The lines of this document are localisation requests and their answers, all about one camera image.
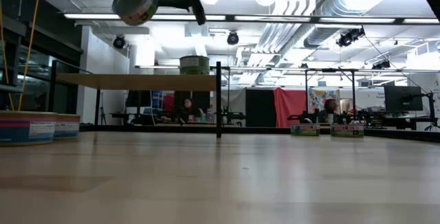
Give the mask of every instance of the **wooden floor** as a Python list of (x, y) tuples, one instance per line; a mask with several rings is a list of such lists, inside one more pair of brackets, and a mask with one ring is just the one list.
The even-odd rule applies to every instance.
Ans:
[(438, 224), (440, 146), (82, 133), (0, 148), (0, 223)]

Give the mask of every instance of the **person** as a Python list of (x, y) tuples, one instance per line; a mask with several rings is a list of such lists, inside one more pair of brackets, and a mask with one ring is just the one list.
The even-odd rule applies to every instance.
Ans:
[(193, 100), (186, 98), (184, 101), (184, 107), (181, 108), (177, 115), (178, 122), (195, 122), (196, 117), (201, 117), (205, 113), (201, 108), (195, 108)]
[(338, 114), (335, 113), (336, 109), (338, 108), (338, 104), (336, 103), (336, 100), (334, 99), (328, 99), (324, 102), (324, 110), (320, 111), (318, 114), (318, 121), (319, 123), (328, 123), (328, 116), (329, 114), (333, 114), (333, 123), (338, 122)]

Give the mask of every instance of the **black curtain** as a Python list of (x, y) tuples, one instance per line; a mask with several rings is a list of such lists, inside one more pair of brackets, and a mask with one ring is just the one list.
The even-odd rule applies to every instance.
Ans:
[(246, 127), (276, 127), (273, 90), (246, 89)]

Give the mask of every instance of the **ceiling light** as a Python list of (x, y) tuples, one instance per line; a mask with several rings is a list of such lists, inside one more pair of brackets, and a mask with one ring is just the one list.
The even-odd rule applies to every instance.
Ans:
[(416, 23), (416, 24), (438, 24), (438, 19), (405, 19), (404, 24)]
[(273, 15), (237, 15), (236, 21), (254, 21), (254, 22), (310, 22), (310, 17), (289, 17), (289, 16), (273, 16)]
[(393, 23), (395, 19), (388, 18), (362, 18), (362, 17), (327, 17), (321, 18), (319, 22), (324, 23)]
[(118, 20), (116, 14), (64, 14), (67, 19), (90, 19), (90, 20)]
[(172, 15), (172, 14), (156, 14), (151, 19), (152, 21), (195, 21), (196, 18), (193, 15), (181, 14), (181, 15)]
[(209, 33), (222, 33), (222, 34), (226, 34), (228, 32), (229, 32), (229, 30), (225, 29), (225, 28), (210, 28), (209, 29)]
[(359, 69), (359, 72), (397, 72), (395, 69)]
[(135, 66), (140, 69), (179, 69), (179, 66)]
[[(67, 19), (77, 20), (120, 20), (120, 17), (116, 14), (64, 14)], [(224, 15), (207, 15), (208, 21), (224, 21), (226, 16)], [(151, 19), (152, 21), (195, 21), (196, 18), (192, 14), (156, 14)]]
[(345, 28), (345, 29), (360, 29), (361, 25), (343, 25), (343, 24), (316, 24), (317, 28)]
[(287, 68), (287, 67), (275, 67), (275, 68), (272, 68), (272, 70), (279, 70), (279, 71), (305, 71), (305, 69)]
[(267, 67), (230, 67), (230, 70), (270, 70)]

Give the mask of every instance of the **shelf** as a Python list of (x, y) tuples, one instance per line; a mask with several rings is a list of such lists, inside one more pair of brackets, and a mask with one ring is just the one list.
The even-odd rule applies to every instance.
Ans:
[(215, 91), (215, 76), (57, 74), (57, 81), (102, 90)]
[(0, 91), (5, 91), (8, 93), (23, 93), (21, 87), (13, 87), (7, 85), (0, 85)]

